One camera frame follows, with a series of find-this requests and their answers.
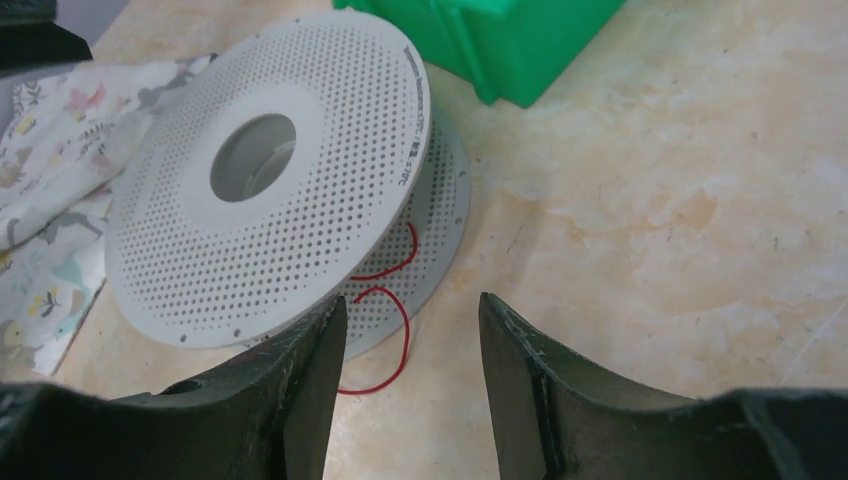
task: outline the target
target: green plastic container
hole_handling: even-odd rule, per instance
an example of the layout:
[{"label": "green plastic container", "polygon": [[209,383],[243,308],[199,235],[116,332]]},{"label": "green plastic container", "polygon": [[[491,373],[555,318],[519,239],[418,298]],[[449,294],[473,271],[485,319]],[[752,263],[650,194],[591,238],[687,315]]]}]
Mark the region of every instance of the green plastic container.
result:
[{"label": "green plastic container", "polygon": [[486,104],[529,107],[624,0],[333,0],[382,17]]}]

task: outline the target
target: circular hole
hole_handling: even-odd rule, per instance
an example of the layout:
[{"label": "circular hole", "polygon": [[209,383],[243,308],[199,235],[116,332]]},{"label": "circular hole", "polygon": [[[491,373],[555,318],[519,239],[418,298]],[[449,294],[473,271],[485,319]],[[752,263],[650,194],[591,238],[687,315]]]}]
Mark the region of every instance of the circular hole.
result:
[{"label": "circular hole", "polygon": [[245,123],[212,163],[212,191],[225,202],[258,195],[288,166],[296,138],[294,124],[285,115],[263,115]]}]

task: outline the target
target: marble surface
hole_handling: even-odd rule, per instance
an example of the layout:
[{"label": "marble surface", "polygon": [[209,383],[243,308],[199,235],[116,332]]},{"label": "marble surface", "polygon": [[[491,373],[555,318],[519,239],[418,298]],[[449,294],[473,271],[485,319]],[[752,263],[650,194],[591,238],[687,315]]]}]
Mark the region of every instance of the marble surface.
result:
[{"label": "marble surface", "polygon": [[[94,48],[223,51],[327,0],[132,0]],[[630,0],[531,109],[428,67],[472,159],[459,256],[384,392],[339,397],[326,478],[497,478],[476,308],[651,386],[848,384],[848,2]],[[345,365],[381,381],[398,334]],[[159,391],[225,352],[158,345],[108,286],[54,381]]]}]

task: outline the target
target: perforated disc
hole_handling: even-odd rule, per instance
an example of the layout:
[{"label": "perforated disc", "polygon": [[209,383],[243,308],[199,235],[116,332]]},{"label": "perforated disc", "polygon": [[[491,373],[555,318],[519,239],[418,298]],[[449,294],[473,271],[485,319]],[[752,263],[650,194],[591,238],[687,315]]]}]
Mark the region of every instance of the perforated disc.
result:
[{"label": "perforated disc", "polygon": [[107,273],[127,319],[186,347],[244,342],[351,276],[427,151],[424,66],[391,24],[328,12],[219,57],[125,172]]},{"label": "perforated disc", "polygon": [[[386,287],[411,317],[435,292],[459,249],[471,198],[468,159],[453,123],[436,108],[430,132],[430,147],[412,196],[379,247],[353,276],[374,276],[403,263],[412,250],[409,223],[418,236],[418,252],[412,263],[376,280],[348,280],[338,290],[347,299],[346,360],[374,347],[403,325],[394,302],[382,293],[353,303],[362,292],[372,286]],[[249,348],[260,340],[240,348]]]}]

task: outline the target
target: patterned cloth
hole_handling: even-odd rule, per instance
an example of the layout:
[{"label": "patterned cloth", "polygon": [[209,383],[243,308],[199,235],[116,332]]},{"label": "patterned cloth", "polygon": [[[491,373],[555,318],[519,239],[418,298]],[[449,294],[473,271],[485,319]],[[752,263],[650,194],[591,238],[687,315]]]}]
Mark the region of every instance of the patterned cloth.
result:
[{"label": "patterned cloth", "polygon": [[112,179],[211,59],[85,67],[14,88],[0,139],[0,378],[55,372],[105,280]]}]

